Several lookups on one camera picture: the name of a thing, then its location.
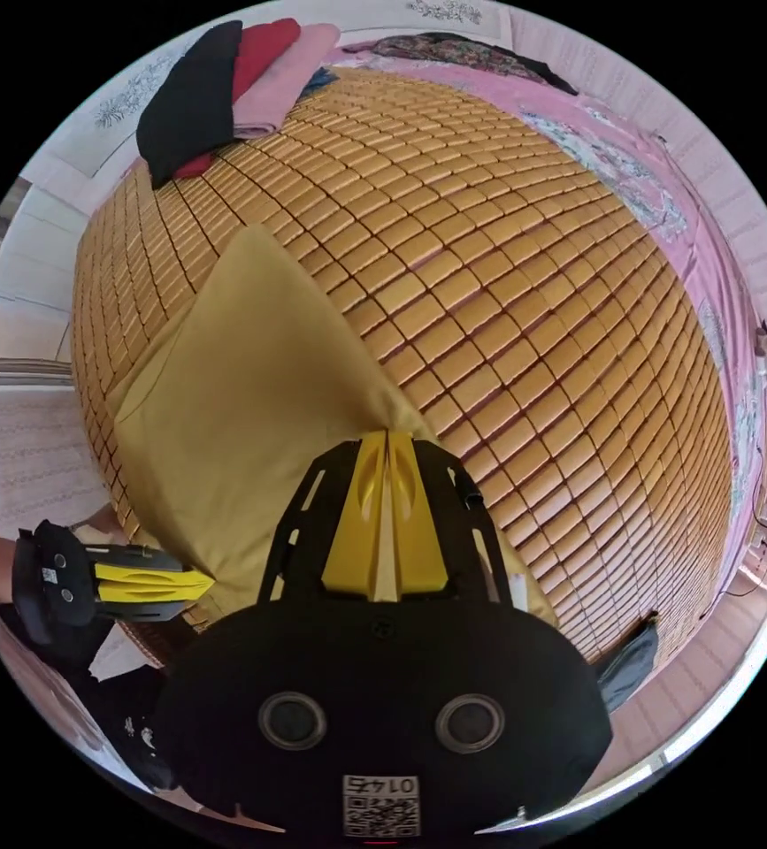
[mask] black cloth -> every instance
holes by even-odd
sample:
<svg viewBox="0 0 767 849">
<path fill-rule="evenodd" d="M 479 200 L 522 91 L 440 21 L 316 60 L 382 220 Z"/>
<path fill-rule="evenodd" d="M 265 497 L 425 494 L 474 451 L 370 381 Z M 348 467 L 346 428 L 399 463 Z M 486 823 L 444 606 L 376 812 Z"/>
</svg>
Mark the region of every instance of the black cloth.
<svg viewBox="0 0 767 849">
<path fill-rule="evenodd" d="M 611 713 L 625 704 L 651 674 L 658 643 L 657 613 L 651 613 L 592 664 Z"/>
<path fill-rule="evenodd" d="M 58 624 L 53 643 L 38 646 L 29 638 L 13 605 L 0 604 L 0 618 L 25 648 L 71 686 L 120 759 L 139 779 L 155 790 L 176 786 L 171 770 L 151 744 L 150 718 L 165 686 L 165 675 L 142 666 L 98 681 L 88 671 L 114 625 L 111 620 L 96 619 L 85 628 Z"/>
<path fill-rule="evenodd" d="M 171 69 L 135 130 L 154 189 L 203 153 L 233 141 L 233 73 L 242 22 L 204 33 Z"/>
</svg>

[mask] folded clothes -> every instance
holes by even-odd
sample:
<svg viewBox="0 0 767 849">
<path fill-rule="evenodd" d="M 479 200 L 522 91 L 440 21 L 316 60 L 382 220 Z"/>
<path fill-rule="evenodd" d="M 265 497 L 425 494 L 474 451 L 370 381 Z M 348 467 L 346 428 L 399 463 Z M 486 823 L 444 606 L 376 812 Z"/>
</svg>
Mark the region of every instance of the folded clothes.
<svg viewBox="0 0 767 849">
<path fill-rule="evenodd" d="M 276 133 L 339 35 L 333 24 L 301 27 L 297 41 L 234 103 L 235 137 Z"/>
<path fill-rule="evenodd" d="M 297 41 L 300 34 L 300 24 L 294 18 L 281 18 L 271 24 L 257 24 L 245 29 L 235 58 L 230 103 L 235 103 L 262 76 L 268 65 Z M 212 154 L 206 151 L 179 168 L 173 176 L 176 180 L 196 177 L 205 172 L 211 162 Z"/>
<path fill-rule="evenodd" d="M 239 20 L 208 30 L 145 107 L 135 139 L 154 189 L 194 157 L 233 140 L 233 73 L 241 38 Z"/>
<path fill-rule="evenodd" d="M 562 77 L 558 77 L 544 62 L 519 56 L 512 50 L 493 44 L 477 42 L 453 33 L 423 33 L 421 35 L 392 35 L 377 42 L 362 42 L 342 48 L 346 53 L 369 50 L 377 56 L 391 56 L 419 61 L 448 62 L 479 71 L 524 77 L 547 83 L 566 94 L 578 92 Z"/>
</svg>

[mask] bamboo mat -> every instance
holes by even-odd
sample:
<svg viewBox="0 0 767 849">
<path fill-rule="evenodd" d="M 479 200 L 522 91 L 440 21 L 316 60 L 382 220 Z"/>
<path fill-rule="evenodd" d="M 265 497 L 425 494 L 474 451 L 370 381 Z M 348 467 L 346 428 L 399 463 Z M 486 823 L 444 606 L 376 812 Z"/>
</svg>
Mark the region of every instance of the bamboo mat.
<svg viewBox="0 0 767 849">
<path fill-rule="evenodd" d="M 234 231 L 264 222 L 464 458 L 579 650 L 656 608 L 665 661 L 710 602 L 730 509 L 725 407 L 684 288 L 621 201 L 517 119 L 338 74 L 203 177 L 154 193 L 140 164 L 82 237 L 73 367 L 127 532 L 104 397 Z"/>
</svg>

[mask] pink bedsheet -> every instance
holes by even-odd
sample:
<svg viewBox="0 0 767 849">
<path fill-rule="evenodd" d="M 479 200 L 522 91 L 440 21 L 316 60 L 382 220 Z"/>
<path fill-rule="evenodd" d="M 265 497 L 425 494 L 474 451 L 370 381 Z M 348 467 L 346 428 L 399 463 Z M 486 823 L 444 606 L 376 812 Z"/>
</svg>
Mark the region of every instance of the pink bedsheet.
<svg viewBox="0 0 767 849">
<path fill-rule="evenodd" d="M 731 580 L 753 521 L 763 470 L 767 389 L 757 374 L 757 316 L 719 227 L 663 140 L 604 103 L 551 86 L 447 63 L 333 50 L 328 65 L 366 67 L 453 86 L 516 115 L 556 142 L 622 198 L 648 229 L 686 287 L 719 372 L 731 431 L 731 526 L 714 593 Z"/>
</svg>

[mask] qr code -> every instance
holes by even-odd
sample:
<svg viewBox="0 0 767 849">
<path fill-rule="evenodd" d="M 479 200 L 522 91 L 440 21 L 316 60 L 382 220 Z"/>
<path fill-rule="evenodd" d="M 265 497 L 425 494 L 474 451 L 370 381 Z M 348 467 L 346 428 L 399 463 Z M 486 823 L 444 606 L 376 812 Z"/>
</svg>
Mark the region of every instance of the qr code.
<svg viewBox="0 0 767 849">
<path fill-rule="evenodd" d="M 405 779 L 413 792 L 404 792 L 404 779 L 346 776 L 345 836 L 349 838 L 415 838 L 421 834 L 418 781 Z"/>
</svg>

